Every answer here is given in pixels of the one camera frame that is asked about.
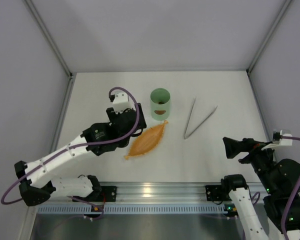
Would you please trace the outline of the orange boat-shaped woven tray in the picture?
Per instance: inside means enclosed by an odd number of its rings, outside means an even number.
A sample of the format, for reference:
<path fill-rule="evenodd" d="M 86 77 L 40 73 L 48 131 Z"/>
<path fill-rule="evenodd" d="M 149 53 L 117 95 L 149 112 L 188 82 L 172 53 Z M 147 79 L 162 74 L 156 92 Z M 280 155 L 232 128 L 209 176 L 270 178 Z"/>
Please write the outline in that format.
<path fill-rule="evenodd" d="M 154 150 L 161 142 L 168 123 L 167 120 L 164 120 L 163 123 L 150 127 L 138 136 L 124 159 L 129 160 L 130 158 L 143 156 Z"/>

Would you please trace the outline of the metal tongs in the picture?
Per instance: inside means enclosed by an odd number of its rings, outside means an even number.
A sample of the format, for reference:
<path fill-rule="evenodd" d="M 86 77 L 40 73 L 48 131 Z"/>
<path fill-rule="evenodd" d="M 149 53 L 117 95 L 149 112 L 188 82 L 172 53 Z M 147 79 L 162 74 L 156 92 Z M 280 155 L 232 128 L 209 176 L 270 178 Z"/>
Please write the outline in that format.
<path fill-rule="evenodd" d="M 191 103 L 190 111 L 187 116 L 187 120 L 185 123 L 185 128 L 183 131 L 183 139 L 189 139 L 196 131 L 200 129 L 200 127 L 211 118 L 216 110 L 218 109 L 218 105 L 215 105 L 209 110 L 205 110 L 202 115 L 196 114 L 195 110 L 197 110 L 197 98 L 195 97 Z"/>

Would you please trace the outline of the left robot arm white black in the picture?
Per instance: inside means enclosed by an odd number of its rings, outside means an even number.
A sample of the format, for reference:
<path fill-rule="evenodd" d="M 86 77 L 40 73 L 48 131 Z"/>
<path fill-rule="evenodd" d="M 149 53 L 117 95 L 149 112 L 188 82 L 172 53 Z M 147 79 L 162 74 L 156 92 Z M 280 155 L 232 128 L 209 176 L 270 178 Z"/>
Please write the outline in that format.
<path fill-rule="evenodd" d="M 142 105 L 138 110 L 127 108 L 115 113 L 107 108 L 109 122 L 94 123 L 72 142 L 33 162 L 19 161 L 14 165 L 20 180 L 21 199 L 29 206 L 37 206 L 49 199 L 72 197 L 73 201 L 97 202 L 102 199 L 102 187 L 94 175 L 61 178 L 60 172 L 85 158 L 100 156 L 125 148 L 130 138 L 141 135 L 147 124 Z"/>

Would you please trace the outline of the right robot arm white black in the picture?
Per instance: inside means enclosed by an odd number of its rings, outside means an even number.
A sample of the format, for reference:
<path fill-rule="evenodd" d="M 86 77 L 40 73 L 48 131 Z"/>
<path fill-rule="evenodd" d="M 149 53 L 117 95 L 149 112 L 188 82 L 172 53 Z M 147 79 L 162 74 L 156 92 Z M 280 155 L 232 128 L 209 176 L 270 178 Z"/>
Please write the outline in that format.
<path fill-rule="evenodd" d="M 252 165 L 267 192 L 263 203 L 269 233 L 265 233 L 261 225 L 243 175 L 226 175 L 221 179 L 222 190 L 236 207 L 246 239 L 299 240 L 300 164 L 288 158 L 276 163 L 274 149 L 291 146 L 293 141 L 300 141 L 300 137 L 276 132 L 272 142 L 259 142 L 252 138 L 238 141 L 228 137 L 222 140 L 228 159 L 233 159 L 239 153 L 248 153 L 239 162 Z"/>

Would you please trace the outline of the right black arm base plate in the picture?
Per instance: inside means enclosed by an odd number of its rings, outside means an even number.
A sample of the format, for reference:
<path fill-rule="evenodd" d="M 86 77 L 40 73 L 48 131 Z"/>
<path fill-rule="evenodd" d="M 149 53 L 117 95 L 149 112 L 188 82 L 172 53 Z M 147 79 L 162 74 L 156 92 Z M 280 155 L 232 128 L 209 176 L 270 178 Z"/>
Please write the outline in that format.
<path fill-rule="evenodd" d="M 206 200 L 208 202 L 224 202 L 230 201 L 227 190 L 221 185 L 206 185 L 205 186 Z"/>

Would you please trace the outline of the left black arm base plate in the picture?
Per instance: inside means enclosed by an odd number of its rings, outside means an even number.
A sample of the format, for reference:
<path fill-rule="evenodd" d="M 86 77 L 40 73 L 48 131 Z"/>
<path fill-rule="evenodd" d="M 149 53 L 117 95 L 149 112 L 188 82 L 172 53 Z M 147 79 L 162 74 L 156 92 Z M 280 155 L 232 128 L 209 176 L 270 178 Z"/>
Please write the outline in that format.
<path fill-rule="evenodd" d="M 99 190 L 94 190 L 86 197 L 88 202 L 116 202 L 117 186 L 101 186 Z"/>

